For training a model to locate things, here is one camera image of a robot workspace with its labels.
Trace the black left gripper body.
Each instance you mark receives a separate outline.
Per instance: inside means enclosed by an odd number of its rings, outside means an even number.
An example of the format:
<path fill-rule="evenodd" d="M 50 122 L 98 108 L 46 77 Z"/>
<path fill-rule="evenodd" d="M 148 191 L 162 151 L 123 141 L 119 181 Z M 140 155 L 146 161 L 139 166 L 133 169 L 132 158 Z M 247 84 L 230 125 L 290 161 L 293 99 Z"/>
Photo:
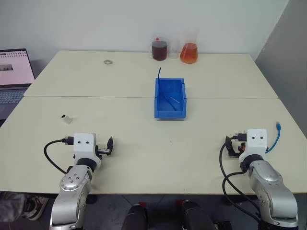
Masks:
<path fill-rule="evenodd" d="M 102 157 L 104 154 L 104 151 L 107 150 L 108 148 L 100 149 L 98 146 L 95 147 L 95 154 L 97 157 Z"/>

